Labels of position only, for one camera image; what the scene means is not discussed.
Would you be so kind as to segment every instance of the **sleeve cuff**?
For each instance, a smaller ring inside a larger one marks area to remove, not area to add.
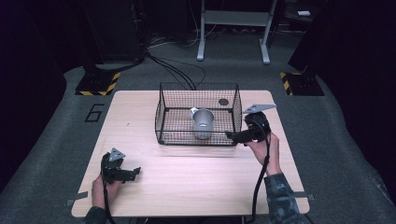
[[[106,210],[101,207],[91,207],[81,224],[105,224]]]

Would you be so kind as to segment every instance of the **camouflage sleeve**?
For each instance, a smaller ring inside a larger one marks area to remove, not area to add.
[[[264,178],[269,218],[272,224],[303,223],[295,195],[284,174]]]
[[[106,210],[100,207],[91,207],[81,224],[105,224]]]

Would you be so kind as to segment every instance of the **metal shelf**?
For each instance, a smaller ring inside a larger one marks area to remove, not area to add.
[[[266,42],[270,32],[272,19],[277,0],[272,0],[269,12],[241,12],[241,11],[216,11],[205,10],[205,0],[202,0],[201,10],[201,39],[198,48],[197,60],[204,60],[205,53],[205,25],[222,24],[222,25],[246,25],[246,26],[263,26],[265,27],[264,35],[259,40],[262,51],[262,61],[264,64],[270,63]]]

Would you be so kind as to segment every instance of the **hand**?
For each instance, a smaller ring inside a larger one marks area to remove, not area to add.
[[[270,161],[267,166],[267,175],[275,175],[282,173],[279,164],[279,138],[274,133],[269,134],[267,136],[268,142],[270,143]],[[265,141],[257,142],[247,142],[245,143],[247,146],[251,148],[256,159],[264,164],[264,158],[267,156],[267,144]]]
[[[112,203],[114,201],[117,192],[119,191],[120,185],[120,181],[115,181],[112,185],[106,183],[108,203]],[[103,180],[101,175],[92,181],[92,206],[106,209],[105,195],[103,194]]]

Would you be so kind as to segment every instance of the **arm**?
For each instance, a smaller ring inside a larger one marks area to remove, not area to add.
[[[106,183],[108,203],[112,203],[116,198],[121,182],[116,181],[112,185]],[[105,196],[103,193],[103,180],[99,175],[92,182],[92,208],[87,216],[82,220],[81,224],[105,224],[106,223],[106,207]]]
[[[267,202],[269,207],[269,217],[271,223],[303,223],[300,211],[295,200],[293,190],[289,182],[283,175],[279,164],[279,139],[273,133],[268,136],[270,142],[270,160],[264,178],[267,190]],[[263,165],[267,154],[265,141],[260,143],[248,142],[248,145],[259,163]]]

